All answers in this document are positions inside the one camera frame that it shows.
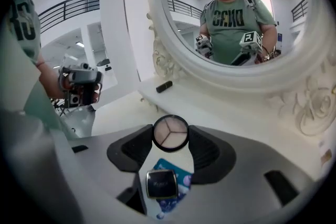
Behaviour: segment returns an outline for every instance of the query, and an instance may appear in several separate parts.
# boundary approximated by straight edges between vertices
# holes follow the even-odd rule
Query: railing
[[[38,15],[41,33],[67,19],[99,8],[99,0],[65,0]]]
[[[302,0],[298,5],[296,5],[295,8],[292,9],[293,22],[307,14],[307,8],[308,0]]]
[[[168,7],[171,12],[181,13],[187,16],[200,19],[202,11],[198,8],[195,8],[187,3],[184,3],[179,0],[167,0]]]

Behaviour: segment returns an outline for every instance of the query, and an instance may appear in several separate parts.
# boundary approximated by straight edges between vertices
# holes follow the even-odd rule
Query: person
[[[211,38],[213,60],[225,65],[239,55],[244,33],[256,31],[262,37],[264,50],[258,59],[277,42],[276,23],[261,0],[213,0],[205,5],[200,21],[199,34]]]
[[[38,81],[27,97],[24,112],[27,115],[39,118],[48,128],[64,132],[67,138],[77,138],[75,133],[56,114],[51,105],[50,98],[64,99],[65,94],[60,89],[58,74],[45,63],[40,53],[40,21],[35,12],[33,1],[13,0],[3,23],[5,25],[2,24],[2,32],[0,33],[2,42],[9,44],[8,46],[15,46],[18,43],[25,53],[24,56],[30,59],[40,73]],[[17,59],[22,59],[20,57],[22,55],[18,54]],[[0,75],[1,78],[6,76],[5,73]],[[64,87],[70,88],[68,80],[65,80]],[[97,98],[98,94],[94,96],[94,101],[97,101]]]

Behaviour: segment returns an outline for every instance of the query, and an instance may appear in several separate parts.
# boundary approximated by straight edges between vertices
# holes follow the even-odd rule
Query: green t-shirt
[[[5,31],[10,38],[16,39],[33,64],[36,64],[40,52],[40,21],[32,0],[13,0],[6,17]],[[32,115],[51,129],[65,133],[68,139],[77,138],[76,134],[56,114],[50,98],[42,84],[37,81],[25,103],[24,111]]]
[[[213,60],[225,65],[239,55],[240,40],[244,33],[256,31],[261,25],[276,25],[271,13],[261,0],[253,0],[255,10],[247,0],[224,3],[214,0],[205,5],[201,25],[206,24],[213,44]]]

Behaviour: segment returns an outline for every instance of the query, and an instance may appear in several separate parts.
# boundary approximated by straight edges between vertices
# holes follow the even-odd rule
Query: compact powder
[[[155,124],[154,138],[164,148],[179,147],[187,139],[188,127],[176,117],[165,117]]]

